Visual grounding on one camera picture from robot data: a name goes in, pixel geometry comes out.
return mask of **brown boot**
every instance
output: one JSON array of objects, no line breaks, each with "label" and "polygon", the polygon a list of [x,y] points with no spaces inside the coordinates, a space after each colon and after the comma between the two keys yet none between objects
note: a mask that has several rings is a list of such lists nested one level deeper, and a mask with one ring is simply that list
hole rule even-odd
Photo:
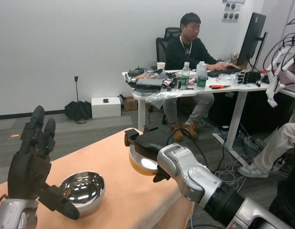
[{"label": "brown boot", "polygon": [[197,128],[197,125],[194,124],[194,123],[190,123],[190,124],[182,124],[182,127],[187,129],[191,135],[193,136],[194,139],[197,139],[198,138],[198,134],[196,132],[196,128]]},{"label": "brown boot", "polygon": [[[179,125],[172,125],[171,126],[171,130],[176,130],[176,129],[178,129],[178,128],[180,128],[181,126],[179,126]],[[175,142],[181,142],[182,141],[182,139],[183,139],[183,133],[181,132],[181,130],[178,130],[175,134],[174,134],[174,141]]]}]

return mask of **paper cup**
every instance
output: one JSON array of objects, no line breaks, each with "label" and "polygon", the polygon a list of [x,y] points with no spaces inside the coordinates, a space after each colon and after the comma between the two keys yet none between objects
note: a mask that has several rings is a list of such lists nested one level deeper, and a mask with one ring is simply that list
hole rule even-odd
[{"label": "paper cup", "polygon": [[164,69],[165,63],[164,62],[158,62],[157,63],[157,69]]}]

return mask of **black umbrella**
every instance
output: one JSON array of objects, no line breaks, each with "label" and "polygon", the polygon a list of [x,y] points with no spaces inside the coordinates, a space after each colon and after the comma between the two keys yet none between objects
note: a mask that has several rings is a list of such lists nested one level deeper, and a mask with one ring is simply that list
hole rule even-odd
[{"label": "black umbrella", "polygon": [[65,115],[76,122],[80,121],[81,119],[88,120],[89,118],[92,118],[92,110],[91,110],[91,103],[85,101],[79,101],[79,95],[77,91],[77,81],[78,76],[74,77],[75,84],[76,84],[76,96],[77,96],[77,102],[72,101],[68,105],[65,106]]}]

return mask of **white box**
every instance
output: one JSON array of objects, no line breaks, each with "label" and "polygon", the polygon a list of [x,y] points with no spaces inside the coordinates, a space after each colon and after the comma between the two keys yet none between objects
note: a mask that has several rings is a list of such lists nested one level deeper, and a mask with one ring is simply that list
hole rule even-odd
[{"label": "white box", "polygon": [[121,101],[117,97],[92,98],[92,118],[109,118],[121,116]]}]

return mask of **office chair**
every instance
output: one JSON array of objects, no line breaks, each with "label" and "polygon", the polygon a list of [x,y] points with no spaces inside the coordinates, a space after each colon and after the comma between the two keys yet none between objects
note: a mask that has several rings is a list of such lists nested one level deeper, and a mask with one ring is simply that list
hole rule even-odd
[{"label": "office chair", "polygon": [[164,39],[158,37],[156,39],[156,52],[157,52],[157,62],[166,61],[166,47],[169,39]]},{"label": "office chair", "polygon": [[172,37],[181,35],[181,29],[178,27],[169,27],[165,29],[164,39],[170,40]]}]

